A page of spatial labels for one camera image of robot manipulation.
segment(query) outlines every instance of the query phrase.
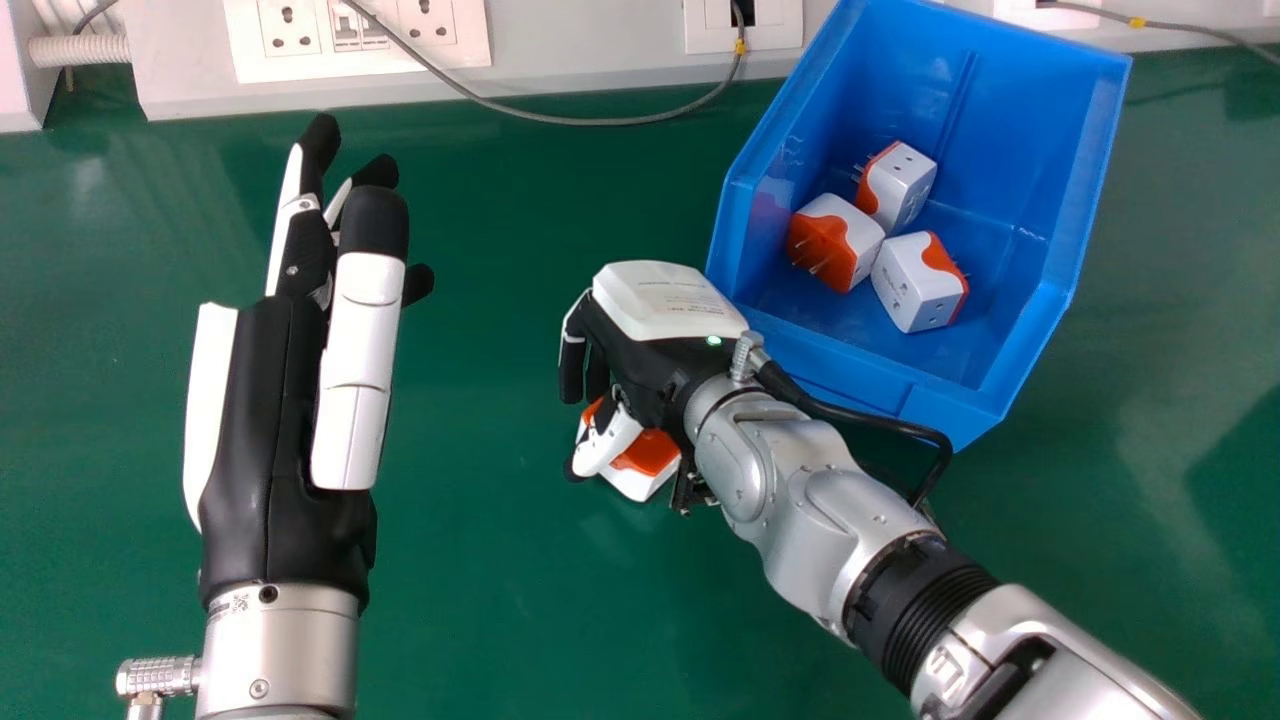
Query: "robotic hand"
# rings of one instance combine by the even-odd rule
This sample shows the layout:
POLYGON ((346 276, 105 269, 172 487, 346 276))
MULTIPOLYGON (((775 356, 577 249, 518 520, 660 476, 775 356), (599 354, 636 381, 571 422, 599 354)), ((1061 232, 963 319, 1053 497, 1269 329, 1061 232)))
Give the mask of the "robotic hand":
POLYGON ((571 479, 645 500, 675 474, 676 509, 718 500, 773 589, 861 650, 922 720, 1198 717, 863 471, 813 416, 856 414, 796 386, 698 270, 607 265, 564 316, 559 379, 564 402, 594 401, 571 479))
POLYGON ((196 694, 198 720, 347 719, 369 603, 378 474, 399 314, 433 274, 406 265, 408 209, 380 155, 321 209, 340 136, 317 115, 293 145, 265 296, 200 309, 183 491, 204 537, 201 657, 127 660, 131 720, 196 694))

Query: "gray cable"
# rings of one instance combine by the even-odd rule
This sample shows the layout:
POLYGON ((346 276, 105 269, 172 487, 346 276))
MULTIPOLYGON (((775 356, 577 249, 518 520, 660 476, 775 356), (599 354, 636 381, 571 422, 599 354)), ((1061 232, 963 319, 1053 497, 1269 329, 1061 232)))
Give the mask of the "gray cable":
POLYGON ((1076 10, 1080 13, 1089 13, 1091 15, 1097 15, 1100 18, 1106 18, 1108 20, 1115 20, 1117 23, 1125 23, 1129 27, 1137 29, 1144 27, 1152 27, 1156 29, 1180 29, 1183 32, 1196 32, 1199 35, 1207 35, 1210 37, 1216 37, 1224 42, 1230 42, 1231 45, 1239 45, 1240 47, 1244 47, 1249 53, 1253 53, 1254 55, 1262 58, 1263 60, 1271 63, 1272 65, 1280 67, 1280 55, 1276 55, 1275 53, 1257 45, 1256 42, 1249 42, 1248 40, 1244 40, 1239 35, 1235 35, 1233 32, 1226 32, 1224 29, 1213 29, 1211 27, 1194 26, 1187 23, 1166 23, 1161 20, 1148 20, 1147 18, 1126 15, 1124 13, 1116 13, 1112 10, 1103 10, 1102 8, 1094 8, 1093 5, 1082 5, 1079 3, 1059 3, 1057 0, 1053 1, 1041 0, 1039 3, 1036 3, 1036 6, 1064 8, 1068 10, 1076 10))
POLYGON ((92 10, 84 13, 84 17, 81 18, 81 22, 76 23, 76 28, 72 29, 72 35, 79 35, 84 32, 84 28, 88 27, 88 23, 93 22, 102 13, 110 10, 111 5, 115 5, 120 0, 102 0, 101 3, 99 3, 92 10))
POLYGON ((467 100, 471 100, 472 102, 476 102, 498 113, 504 113, 507 115, 524 118, 526 120, 534 120, 536 123, 548 123, 553 126, 571 126, 571 127, 644 126, 649 123, 660 123, 663 120, 669 120, 673 118, 678 118, 681 115, 687 115, 689 113, 698 110, 703 105, 707 105, 712 100, 716 100, 717 97, 723 95, 726 90, 728 90, 728 86, 732 85, 733 78, 737 77, 737 69, 742 64, 742 54, 746 51, 746 23, 742 19, 742 10, 737 6, 737 3, 731 0, 730 8, 733 10, 733 17, 737 20, 737 45, 733 49, 733 61, 730 64, 728 74, 724 77, 724 79, 721 81, 721 83, 717 85, 714 88, 712 88, 707 95, 703 95, 701 97, 694 100, 687 105, 682 105, 680 108, 676 108, 673 110, 667 110, 664 113, 654 113, 652 115, 636 115, 631 118, 567 118, 563 115, 544 115, 543 113, 531 113, 529 110, 521 110, 520 108, 512 108, 511 105, 504 105, 502 102, 497 102, 488 97, 476 95, 471 88, 466 87, 461 82, 449 77, 435 63, 428 60, 421 53, 413 49, 412 45, 406 42, 401 36, 396 35, 396 32, 393 32, 389 27, 383 24, 381 20, 379 20, 372 13, 365 9, 365 6, 361 5, 357 0, 342 0, 342 1, 352 10, 355 10, 357 15, 365 18, 365 20, 369 22, 370 26, 381 29, 384 33, 387 33, 387 37, 389 37, 390 41, 394 42, 397 47, 407 53, 410 58, 413 58, 413 60, 417 61, 419 65, 426 68, 428 72, 430 72, 433 76, 440 78, 440 82, 452 87, 454 91, 457 91, 467 100))

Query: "green tabletop surface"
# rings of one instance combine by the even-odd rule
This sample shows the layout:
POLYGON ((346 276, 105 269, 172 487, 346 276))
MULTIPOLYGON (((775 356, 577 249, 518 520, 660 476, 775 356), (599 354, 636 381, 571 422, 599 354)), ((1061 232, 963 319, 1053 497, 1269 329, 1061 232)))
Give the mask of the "green tabletop surface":
MULTIPOLYGON (((0 137, 6 719, 123 717, 120 660, 200 651, 180 487, 196 307, 260 295, 310 118, 147 124, 127 72, 77 81, 44 132, 0 137)), ((332 187, 393 154, 412 258, 438 274, 401 325, 361 717, 909 716, 717 511, 562 475, 561 316, 608 261, 701 265, 777 87, 627 129, 462 102, 337 113, 332 187)), ((639 113, 701 90, 524 104, 639 113)), ((1280 707, 1277 187, 1280 73, 1239 50, 1139 56, 1074 305, 933 500, 959 547, 1212 719, 1280 707)))

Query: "white corrugated hose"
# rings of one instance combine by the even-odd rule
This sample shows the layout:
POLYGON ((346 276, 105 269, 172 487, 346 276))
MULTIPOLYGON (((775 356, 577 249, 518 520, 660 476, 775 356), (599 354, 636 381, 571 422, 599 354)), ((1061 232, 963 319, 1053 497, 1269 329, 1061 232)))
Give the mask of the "white corrugated hose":
POLYGON ((32 37, 27 54, 37 68, 104 65, 129 63, 129 42, 124 35, 60 35, 32 37))

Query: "blue container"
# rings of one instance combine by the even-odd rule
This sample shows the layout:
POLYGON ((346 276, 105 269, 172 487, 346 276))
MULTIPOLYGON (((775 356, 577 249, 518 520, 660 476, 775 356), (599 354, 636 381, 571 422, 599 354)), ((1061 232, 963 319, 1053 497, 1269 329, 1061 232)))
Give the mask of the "blue container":
POLYGON ((1071 301, 1129 58, 924 0, 842 0, 724 182, 707 275, 814 395, 957 448, 1005 418, 1071 301), (783 252, 791 213, 852 199, 902 140, 938 163, 906 228, 969 275, 956 324, 901 334, 869 282, 838 295, 783 252))

